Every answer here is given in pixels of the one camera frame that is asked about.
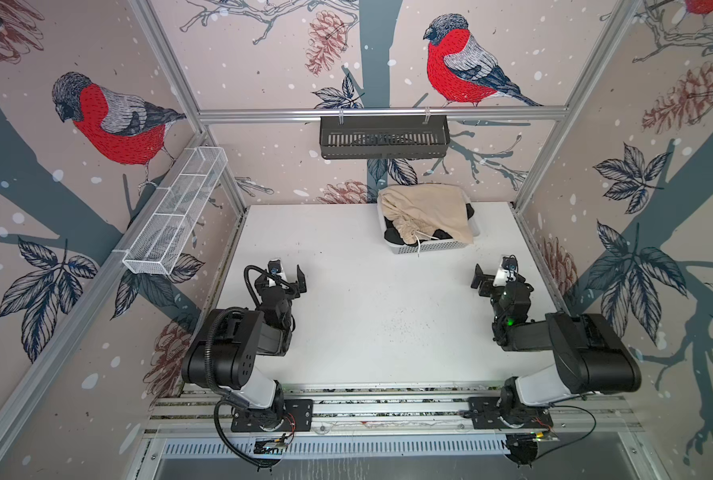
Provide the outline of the white plastic laundry basket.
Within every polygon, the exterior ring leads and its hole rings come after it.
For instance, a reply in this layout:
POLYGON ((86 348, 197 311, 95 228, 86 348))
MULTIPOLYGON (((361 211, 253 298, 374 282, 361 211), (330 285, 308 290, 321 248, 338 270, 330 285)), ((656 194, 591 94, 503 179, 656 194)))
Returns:
POLYGON ((393 222, 384 215, 384 208, 380 197, 376 201, 378 225, 381 228, 383 241, 394 254, 420 254, 432 251, 445 251, 466 248, 467 243, 459 242, 443 230, 436 230, 433 235, 418 232, 414 237, 415 242, 407 244, 399 235, 393 222))

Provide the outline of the beige drawstring shorts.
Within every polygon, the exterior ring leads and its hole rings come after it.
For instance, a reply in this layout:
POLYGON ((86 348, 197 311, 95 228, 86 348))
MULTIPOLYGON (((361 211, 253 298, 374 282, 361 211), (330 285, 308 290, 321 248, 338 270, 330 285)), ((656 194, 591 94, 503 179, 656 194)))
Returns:
POLYGON ((464 191, 446 184, 394 185, 376 201, 383 241, 394 254, 464 248, 478 228, 464 191))

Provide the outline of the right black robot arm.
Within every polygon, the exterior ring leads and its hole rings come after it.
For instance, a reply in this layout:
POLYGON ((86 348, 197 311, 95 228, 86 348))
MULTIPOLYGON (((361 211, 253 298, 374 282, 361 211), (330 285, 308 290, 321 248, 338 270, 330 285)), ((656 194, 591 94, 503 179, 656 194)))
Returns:
POLYGON ((503 256, 496 274, 476 265, 470 287, 489 300, 493 341, 503 351, 552 353, 548 366, 504 382, 496 411, 505 424, 518 428, 543 420, 557 402, 640 388, 636 361, 603 315, 554 312, 540 321, 529 317, 533 286, 519 273, 515 256, 503 256))

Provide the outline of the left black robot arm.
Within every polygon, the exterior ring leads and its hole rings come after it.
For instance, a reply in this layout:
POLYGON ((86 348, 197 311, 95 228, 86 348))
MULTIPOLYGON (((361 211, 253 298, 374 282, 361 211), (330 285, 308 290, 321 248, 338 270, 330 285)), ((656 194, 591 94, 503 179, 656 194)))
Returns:
POLYGON ((242 272, 252 307, 210 311, 192 340, 182 380, 210 390, 234 408, 239 420, 274 431, 286 422, 282 386, 256 368, 258 356, 284 357, 296 330, 294 300, 308 291, 304 272, 288 281, 282 262, 266 267, 248 265, 242 272))

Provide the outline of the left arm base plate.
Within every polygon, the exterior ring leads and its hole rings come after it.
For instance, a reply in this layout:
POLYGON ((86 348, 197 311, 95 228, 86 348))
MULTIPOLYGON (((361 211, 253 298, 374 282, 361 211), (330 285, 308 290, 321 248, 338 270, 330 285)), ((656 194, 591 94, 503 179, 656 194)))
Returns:
POLYGON ((238 410, 232 418, 232 433, 308 432, 312 428, 314 402, 292 399, 274 402, 268 409, 238 410))

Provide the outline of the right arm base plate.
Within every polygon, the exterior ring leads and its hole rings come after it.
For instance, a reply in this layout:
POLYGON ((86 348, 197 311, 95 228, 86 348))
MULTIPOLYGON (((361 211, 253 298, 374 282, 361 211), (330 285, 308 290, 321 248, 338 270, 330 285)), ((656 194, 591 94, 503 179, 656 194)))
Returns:
POLYGON ((471 420, 477 430, 553 428, 547 408, 525 406, 518 401, 508 406, 492 396, 470 397, 467 405, 468 410, 462 411, 461 416, 471 420))

